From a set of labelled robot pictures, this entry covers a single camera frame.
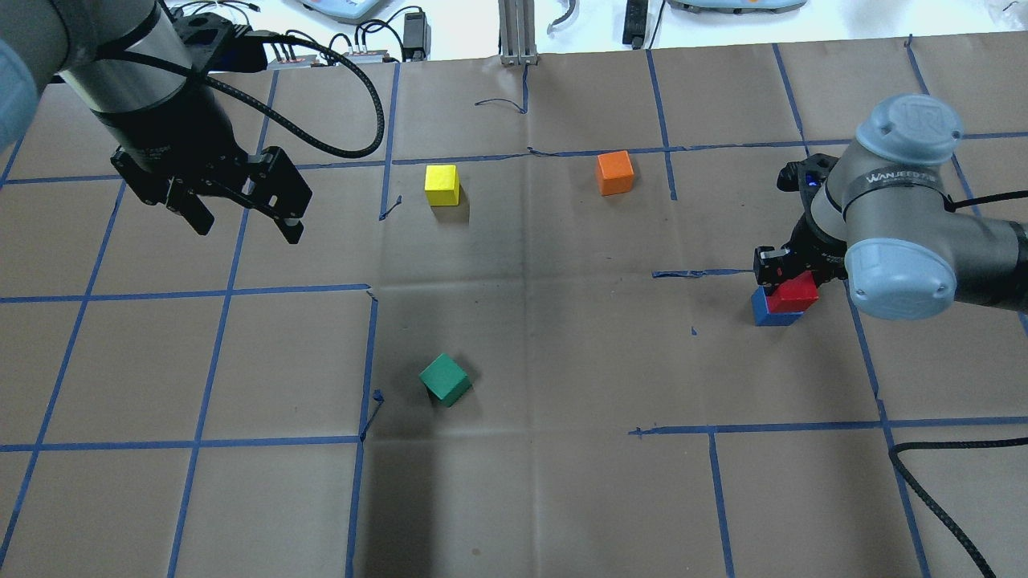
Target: cube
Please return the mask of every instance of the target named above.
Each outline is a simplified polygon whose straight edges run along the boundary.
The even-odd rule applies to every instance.
[[[446,407],[452,406],[471,387],[468,373],[446,354],[437,357],[418,377]]]
[[[425,195],[432,207],[456,207],[461,204],[461,177],[456,165],[430,165],[425,168]]]
[[[768,297],[763,287],[758,286],[749,297],[749,304],[754,308],[754,324],[758,327],[785,327],[792,325],[803,317],[803,312],[799,313],[771,313],[768,311]]]
[[[620,194],[632,189],[635,171],[627,150],[608,152],[596,157],[596,184],[603,196]]]
[[[768,297],[768,312],[805,312],[817,301],[817,284],[814,283],[814,274],[805,270],[799,277],[779,285],[774,294]]]

